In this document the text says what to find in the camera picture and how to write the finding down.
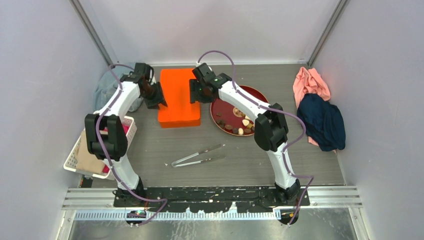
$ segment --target cable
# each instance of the cable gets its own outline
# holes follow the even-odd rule
[[[258,106],[259,108],[262,108],[262,109],[266,109],[266,110],[269,110],[269,111],[272,111],[272,112],[276,112],[276,113],[279,113],[279,114],[284,114],[284,115],[287,115],[287,116],[290,116],[290,117],[292,117],[292,118],[294,118],[294,119],[296,119],[299,123],[300,123],[300,125],[302,126],[302,134],[299,136],[299,137],[297,137],[295,140],[293,140],[293,141],[291,141],[290,143],[288,143],[283,149],[282,149],[282,159],[283,159],[283,161],[284,161],[284,166],[285,166],[285,169],[287,170],[287,172],[291,175],[291,176],[293,176],[293,177],[295,177],[295,178],[298,178],[298,179],[310,179],[310,181],[308,182],[308,184],[306,185],[306,187],[304,188],[304,190],[303,190],[303,192],[302,192],[302,194],[300,195],[300,200],[299,200],[299,202],[297,203],[297,206],[296,206],[296,210],[294,211],[294,215],[291,217],[291,219],[290,219],[290,221],[288,222],[288,227],[290,227],[290,224],[292,224],[292,222],[293,222],[293,220],[295,219],[295,217],[296,217],[296,215],[298,214],[298,212],[299,212],[299,210],[300,210],[300,208],[301,208],[301,203],[302,203],[302,200],[303,200],[303,198],[304,198],[304,196],[305,196],[305,193],[306,193],[306,191],[307,191],[307,189],[309,188],[309,186],[311,185],[311,183],[312,183],[312,181],[314,180],[314,176],[313,175],[296,175],[296,174],[294,174],[290,169],[289,169],[289,166],[288,166],[288,164],[287,164],[287,160],[286,160],[286,156],[285,156],[285,152],[287,151],[287,148],[289,148],[291,145],[293,145],[294,143],[296,143],[297,141],[299,141],[301,138],[303,138],[304,136],[305,136],[305,134],[306,134],[306,127],[305,127],[305,124],[304,124],[304,122],[300,119],[300,118],[298,118],[298,116],[296,116],[296,115],[294,115],[294,114],[292,114],[292,113],[290,113],[290,112],[287,112],[287,111],[281,111],[281,110],[278,110],[278,109],[274,109],[274,108],[270,108],[270,107],[267,107],[267,106],[262,106],[262,105],[260,105],[258,102],[256,102],[255,100],[253,100],[253,99],[251,99],[250,97],[248,97],[247,95],[245,95],[244,93],[242,93],[240,90],[238,90],[237,89],[237,85],[236,85],[236,66],[235,66],[235,64],[234,64],[234,62],[233,62],[233,60],[231,59],[231,57],[228,55],[228,54],[226,54],[225,52],[223,52],[223,51],[219,51],[219,50],[210,50],[210,51],[207,51],[207,52],[205,52],[205,53],[203,53],[200,57],[199,57],[199,59],[197,60],[197,64],[200,64],[200,61],[202,60],[202,58],[204,57],[204,56],[206,56],[207,54],[210,54],[210,53],[218,53],[218,54],[222,54],[222,55],[224,55],[224,56],[226,56],[227,58],[228,58],[228,60],[231,62],[231,66],[232,66],[232,87],[235,89],[235,92],[236,93],[238,93],[238,94],[240,94],[243,98],[245,98],[246,100],[248,100],[249,102],[251,102],[251,103],[253,103],[253,104],[255,104],[256,106]]]
[[[162,204],[162,206],[160,206],[159,207],[159,209],[151,216],[151,217],[149,217],[147,220],[145,220],[145,221],[143,221],[142,223],[140,223],[139,224],[139,226],[141,226],[141,225],[144,225],[144,224],[147,224],[147,223],[149,223],[154,217],[156,217],[156,215],[158,215],[158,213],[160,212],[160,211],[162,211],[162,209],[164,209],[164,207],[166,206],[166,204],[167,204],[167,202],[168,202],[168,200],[166,199],[166,198],[161,198],[161,199],[148,199],[148,198],[144,198],[144,197],[142,197],[142,196],[139,196],[139,195],[137,195],[137,194],[135,194],[134,192],[133,192],[133,190],[132,189],[130,189],[129,187],[128,187],[128,185],[126,185],[125,184],[125,182],[123,182],[121,179],[120,179],[120,177],[118,176],[118,174],[117,174],[117,172],[115,171],[115,169],[114,169],[114,163],[112,162],[112,160],[111,160],[111,156],[109,155],[109,152],[108,152],[108,150],[106,149],[106,146],[105,146],[105,143],[103,142],[103,139],[102,139],[102,135],[100,134],[100,122],[101,122],[101,120],[102,120],[102,118],[105,116],[105,114],[108,112],[108,111],[110,111],[110,109],[111,109],[111,107],[115,104],[115,102],[118,100],[118,98],[120,97],[120,95],[121,95],[121,93],[122,93],[122,90],[123,90],[123,87],[122,87],[122,83],[121,83],[121,81],[119,80],[119,78],[118,78],[118,76],[114,73],[114,71],[112,70],[114,67],[116,67],[116,66],[121,66],[121,67],[126,67],[126,68],[129,68],[129,69],[131,69],[131,70],[133,70],[134,71],[134,68],[132,68],[132,67],[130,67],[130,66],[128,66],[128,65],[124,65],[124,64],[111,64],[110,66],[109,66],[109,71],[112,73],[112,75],[113,75],[113,77],[116,79],[116,81],[118,82],[118,86],[119,86],[119,89],[118,89],[118,93],[116,94],[116,96],[115,96],[115,98],[110,102],[110,104],[107,106],[107,108],[106,108],[106,110],[104,110],[101,114],[100,114],[100,116],[98,117],[98,119],[97,119],[97,122],[95,123],[95,133],[96,133],[96,135],[97,135],[97,138],[98,138],[98,142],[99,142],[99,144],[100,144],[100,146],[101,146],[101,149],[103,150],[103,153],[104,153],[104,155],[106,156],[106,158],[107,158],[107,162],[109,163],[109,166],[110,166],[110,170],[112,171],[112,173],[113,173],[113,175],[115,176],[115,178],[116,178],[116,180],[118,181],[118,183],[120,183],[131,195],[133,195],[135,198],[137,198],[137,199],[139,199],[139,200],[142,200],[142,201],[145,201],[145,202],[151,202],[151,203],[159,203],[159,202],[163,202],[163,204]]]

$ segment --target peach towel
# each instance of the peach towel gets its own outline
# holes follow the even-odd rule
[[[304,99],[305,94],[318,94],[324,101],[328,101],[331,98],[329,87],[315,68],[309,70],[304,67],[300,68],[294,80],[293,92],[296,109],[299,108],[299,104]],[[318,146],[318,143],[312,137],[308,137],[308,142]]]

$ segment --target white wall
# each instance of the white wall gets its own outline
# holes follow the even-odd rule
[[[424,2],[350,1],[314,67],[343,114],[348,183],[377,240],[422,239]]]
[[[305,63],[338,1],[81,0],[113,59],[150,64],[192,64],[208,50],[239,64]]]
[[[53,239],[106,64],[67,0],[0,1],[0,239]]]

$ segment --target dark blue towel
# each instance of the dark blue towel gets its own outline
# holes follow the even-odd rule
[[[305,123],[306,135],[312,137],[322,151],[345,148],[345,124],[337,106],[316,93],[307,93],[299,104],[297,116]]]

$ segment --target gray wooden tabletop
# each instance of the gray wooden tabletop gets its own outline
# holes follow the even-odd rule
[[[279,103],[285,111],[296,113],[293,82],[301,64],[238,65],[236,81],[263,93],[268,101]],[[155,67],[156,79],[164,67]],[[212,66],[215,73],[231,76],[231,66]],[[137,132],[128,150],[134,171],[146,187],[178,186],[257,186],[273,185],[274,172],[267,154],[255,143],[253,136],[239,137],[226,134],[212,120],[210,104],[201,105],[201,125],[196,127],[161,128],[157,110],[143,104],[136,112],[128,113],[135,119]],[[302,128],[296,120],[286,117],[288,140],[297,138]],[[172,168],[171,162],[212,145],[225,144],[217,150],[193,160],[225,156],[225,159],[198,165]],[[290,161],[296,174],[314,175],[313,185],[344,184],[334,152],[323,152],[308,143],[306,137],[289,149]],[[301,179],[302,185],[308,179]],[[115,181],[96,178],[94,188],[116,187]]]

